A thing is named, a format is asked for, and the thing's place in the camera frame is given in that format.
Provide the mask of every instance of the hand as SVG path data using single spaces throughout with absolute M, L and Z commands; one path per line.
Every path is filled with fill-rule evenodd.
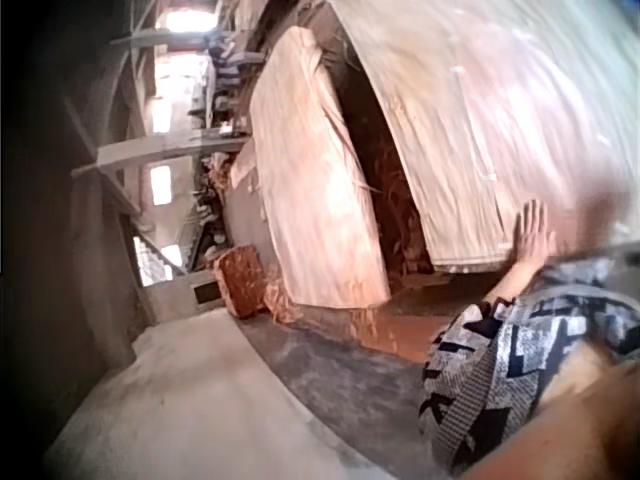
M 516 264 L 537 272 L 556 253 L 556 232 L 549 231 L 547 207 L 531 200 L 518 215 L 515 230 Z

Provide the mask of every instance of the plywood sheet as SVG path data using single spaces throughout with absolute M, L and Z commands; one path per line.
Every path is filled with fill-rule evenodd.
M 313 34 L 291 27 L 251 101 L 260 192 L 291 299 L 362 308 L 389 298 L 371 197 Z
M 613 2 L 329 1 L 436 268 L 499 265 L 530 198 L 550 205 L 561 253 L 640 239 L 639 45 Z

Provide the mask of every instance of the bright window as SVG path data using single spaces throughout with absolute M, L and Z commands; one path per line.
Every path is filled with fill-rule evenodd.
M 171 269 L 171 265 L 164 266 L 164 278 L 165 280 L 173 280 L 173 270 Z
M 154 205 L 171 203 L 171 169 L 167 165 L 151 169 L 151 191 Z
M 180 247 L 177 245 L 169 245 L 168 247 L 164 247 L 160 250 L 162 254 L 167 257 L 174 265 L 180 267 L 182 266 L 182 255 L 180 254 Z
M 198 10 L 178 10 L 167 14 L 172 32 L 208 32 L 218 24 L 218 15 Z
M 167 133 L 171 128 L 171 102 L 167 99 L 154 100 L 151 105 L 153 133 Z

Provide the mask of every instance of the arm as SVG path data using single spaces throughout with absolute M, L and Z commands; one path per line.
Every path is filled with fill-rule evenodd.
M 464 480 L 635 478 L 640 467 L 640 368 L 611 369 L 562 399 L 472 467 Z
M 518 217 L 515 231 L 516 261 L 507 274 L 484 297 L 493 305 L 498 298 L 513 301 L 527 288 L 556 248 L 555 232 L 547 225 L 547 208 L 532 200 Z

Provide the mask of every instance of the concrete wall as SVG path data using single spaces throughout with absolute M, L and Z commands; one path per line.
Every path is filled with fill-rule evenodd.
M 222 300 L 198 304 L 193 287 L 215 281 L 213 272 L 203 270 L 169 282 L 156 283 L 145 287 L 149 305 L 158 323 L 189 318 L 208 310 L 223 306 Z
M 71 177 L 94 162 L 92 147 L 126 131 L 126 108 L 116 104 L 111 121 L 111 102 L 127 52 L 107 48 L 124 4 L 54 1 L 46 22 L 24 4 L 31 11 L 14 19 L 22 40 L 3 78 L 0 363 L 5 454 L 25 477 L 112 365 L 105 345 L 121 352 L 116 364 L 133 361 L 139 299 L 118 214 L 98 184 L 79 192 Z

